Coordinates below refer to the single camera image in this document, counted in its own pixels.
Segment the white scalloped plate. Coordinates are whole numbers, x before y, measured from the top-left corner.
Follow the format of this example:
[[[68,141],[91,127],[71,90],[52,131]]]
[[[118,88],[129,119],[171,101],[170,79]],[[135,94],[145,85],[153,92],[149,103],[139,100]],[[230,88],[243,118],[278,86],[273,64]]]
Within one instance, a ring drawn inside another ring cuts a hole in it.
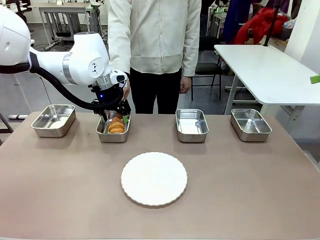
[[[187,188],[187,171],[177,158],[163,152],[146,152],[129,160],[120,183],[138,204],[157,207],[177,200]]]

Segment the red jacket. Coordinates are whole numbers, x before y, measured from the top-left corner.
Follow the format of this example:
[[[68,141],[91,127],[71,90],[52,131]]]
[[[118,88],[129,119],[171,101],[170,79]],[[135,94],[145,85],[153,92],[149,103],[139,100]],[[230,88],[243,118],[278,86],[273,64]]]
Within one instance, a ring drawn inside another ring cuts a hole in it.
[[[235,45],[245,45],[252,38],[253,44],[257,45],[270,32],[275,10],[264,7],[250,20],[248,20],[237,32],[234,40]],[[271,32],[271,36],[279,36],[283,31],[284,23],[289,20],[287,15],[278,14]]]

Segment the black folding chair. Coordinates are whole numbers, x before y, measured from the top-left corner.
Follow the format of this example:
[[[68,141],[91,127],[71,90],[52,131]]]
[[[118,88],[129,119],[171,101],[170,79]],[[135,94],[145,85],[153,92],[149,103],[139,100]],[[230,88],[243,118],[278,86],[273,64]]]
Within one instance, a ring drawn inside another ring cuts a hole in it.
[[[199,52],[204,51],[215,51],[215,45],[220,45],[221,42],[218,38],[214,36],[200,36],[199,38]],[[211,84],[199,84],[194,85],[193,77],[191,78],[191,100],[194,100],[194,87],[207,87],[213,86],[219,87],[219,99],[222,99],[222,60],[221,57],[218,57],[217,63],[214,62],[199,62],[196,65],[195,69],[195,77],[196,78],[204,78],[204,77],[212,77]]]

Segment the black pole with base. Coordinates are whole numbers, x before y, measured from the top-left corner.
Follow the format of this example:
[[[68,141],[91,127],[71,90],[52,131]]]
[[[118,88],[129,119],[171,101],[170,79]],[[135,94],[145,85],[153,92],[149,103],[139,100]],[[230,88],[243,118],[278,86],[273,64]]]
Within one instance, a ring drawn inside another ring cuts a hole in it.
[[[266,35],[266,38],[265,38],[265,41],[264,41],[264,44],[263,44],[264,47],[268,46],[270,37],[272,35],[272,31],[274,29],[274,25],[275,25],[275,22],[276,22],[276,19],[277,19],[277,15],[278,15],[279,9],[281,7],[281,2],[282,2],[282,0],[276,0],[276,2],[275,2],[274,14],[273,14],[273,17],[272,17],[272,21],[271,21],[271,24],[270,24],[270,28],[269,28],[268,34]]]

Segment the large white table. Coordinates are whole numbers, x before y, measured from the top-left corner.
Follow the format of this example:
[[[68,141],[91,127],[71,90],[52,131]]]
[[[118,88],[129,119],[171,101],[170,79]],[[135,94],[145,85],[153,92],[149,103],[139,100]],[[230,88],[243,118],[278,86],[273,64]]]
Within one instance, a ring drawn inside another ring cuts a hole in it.
[[[217,44],[214,48],[235,74],[226,115],[238,82],[264,106],[320,106],[320,84],[310,81],[316,73],[273,46]]]

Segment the person left forearm cream sleeve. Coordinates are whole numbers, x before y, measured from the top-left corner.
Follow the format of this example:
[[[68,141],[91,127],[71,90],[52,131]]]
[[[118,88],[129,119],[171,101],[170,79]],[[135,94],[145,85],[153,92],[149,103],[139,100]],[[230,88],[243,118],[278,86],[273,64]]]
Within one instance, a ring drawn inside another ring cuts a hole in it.
[[[183,58],[182,58],[182,75],[184,77],[193,77],[195,74],[198,55],[199,55],[199,39],[195,37],[187,37],[183,46]]]

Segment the rectangular steel container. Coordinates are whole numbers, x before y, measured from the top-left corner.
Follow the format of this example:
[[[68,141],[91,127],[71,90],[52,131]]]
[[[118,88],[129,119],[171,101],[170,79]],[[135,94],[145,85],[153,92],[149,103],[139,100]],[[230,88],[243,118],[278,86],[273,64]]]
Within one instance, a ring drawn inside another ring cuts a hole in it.
[[[175,118],[180,142],[205,142],[209,127],[205,115],[200,109],[177,109]]]
[[[232,109],[230,123],[243,142],[265,142],[272,133],[269,124],[255,109]]]
[[[96,132],[100,141],[103,143],[124,143],[128,139],[130,131],[131,113],[127,116],[128,123],[125,123],[124,133],[108,133],[108,125],[111,122],[112,118],[116,115],[116,113],[116,111],[107,111],[107,122],[103,122],[102,118],[100,118],[97,124]]]
[[[75,108],[71,104],[48,105],[33,121],[31,128],[42,138],[64,137],[76,119]]]

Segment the person left hand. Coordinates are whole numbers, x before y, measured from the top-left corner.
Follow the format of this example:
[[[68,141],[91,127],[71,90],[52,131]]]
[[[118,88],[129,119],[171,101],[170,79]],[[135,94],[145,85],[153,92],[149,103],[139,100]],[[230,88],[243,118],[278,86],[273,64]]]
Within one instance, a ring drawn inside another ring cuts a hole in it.
[[[187,94],[192,85],[192,78],[187,76],[182,76],[180,80],[180,94]]]

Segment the golden brown croissant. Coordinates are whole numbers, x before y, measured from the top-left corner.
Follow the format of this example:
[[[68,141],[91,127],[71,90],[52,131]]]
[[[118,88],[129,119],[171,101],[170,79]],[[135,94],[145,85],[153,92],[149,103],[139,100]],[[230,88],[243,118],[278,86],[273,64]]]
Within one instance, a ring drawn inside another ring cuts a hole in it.
[[[116,113],[112,118],[111,122],[108,125],[108,133],[109,134],[122,134],[126,130],[125,122],[123,120],[123,116],[119,113]]]

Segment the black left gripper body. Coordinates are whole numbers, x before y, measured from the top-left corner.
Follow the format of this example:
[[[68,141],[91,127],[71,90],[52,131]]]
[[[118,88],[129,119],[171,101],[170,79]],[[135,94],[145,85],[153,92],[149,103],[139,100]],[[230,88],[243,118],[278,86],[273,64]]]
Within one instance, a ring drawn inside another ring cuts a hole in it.
[[[95,114],[99,115],[102,115],[105,111],[115,111],[119,107],[124,95],[123,88],[120,87],[119,84],[116,84],[105,90],[101,90],[99,86],[93,86],[91,91],[96,95],[96,99],[91,102],[92,104],[108,105],[105,108],[100,108],[93,111]]]

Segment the grey storage basket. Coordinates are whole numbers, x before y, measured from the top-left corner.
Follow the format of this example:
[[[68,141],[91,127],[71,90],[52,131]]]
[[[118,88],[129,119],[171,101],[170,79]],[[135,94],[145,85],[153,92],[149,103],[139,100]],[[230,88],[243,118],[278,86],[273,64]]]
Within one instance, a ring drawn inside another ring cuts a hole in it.
[[[282,27],[281,39],[286,41],[290,38],[293,28],[295,26],[296,20],[290,19],[289,21],[285,22]]]

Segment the blue purple garment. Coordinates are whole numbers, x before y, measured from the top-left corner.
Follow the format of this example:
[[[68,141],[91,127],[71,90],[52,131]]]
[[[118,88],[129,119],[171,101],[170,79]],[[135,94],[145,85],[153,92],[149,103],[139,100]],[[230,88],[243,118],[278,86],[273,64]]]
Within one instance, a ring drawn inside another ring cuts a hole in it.
[[[227,44],[234,44],[240,24],[248,20],[253,0],[229,0],[222,36]]]

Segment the black trousers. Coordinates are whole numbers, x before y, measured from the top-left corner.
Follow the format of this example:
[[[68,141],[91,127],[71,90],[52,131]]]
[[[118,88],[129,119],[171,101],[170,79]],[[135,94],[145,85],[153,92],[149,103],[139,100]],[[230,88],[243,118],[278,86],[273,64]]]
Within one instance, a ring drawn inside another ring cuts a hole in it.
[[[174,114],[178,106],[182,71],[174,73],[142,73],[130,69],[130,88],[137,114],[152,114],[157,102],[159,114]]]

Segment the person right hand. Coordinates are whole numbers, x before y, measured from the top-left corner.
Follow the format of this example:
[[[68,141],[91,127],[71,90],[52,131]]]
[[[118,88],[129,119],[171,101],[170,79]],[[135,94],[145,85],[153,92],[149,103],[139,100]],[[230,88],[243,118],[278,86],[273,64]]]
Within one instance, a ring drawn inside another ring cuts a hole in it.
[[[127,79],[125,86],[123,87],[123,100],[127,99],[129,93],[130,93],[130,80]]]

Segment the cream button shirt torso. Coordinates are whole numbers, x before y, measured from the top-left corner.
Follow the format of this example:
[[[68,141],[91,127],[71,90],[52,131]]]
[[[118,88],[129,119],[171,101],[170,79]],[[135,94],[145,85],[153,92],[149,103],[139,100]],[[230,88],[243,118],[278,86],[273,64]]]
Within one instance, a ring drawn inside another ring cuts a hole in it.
[[[130,69],[170,74],[182,69],[186,38],[200,37],[201,0],[109,0],[109,28],[126,30]]]

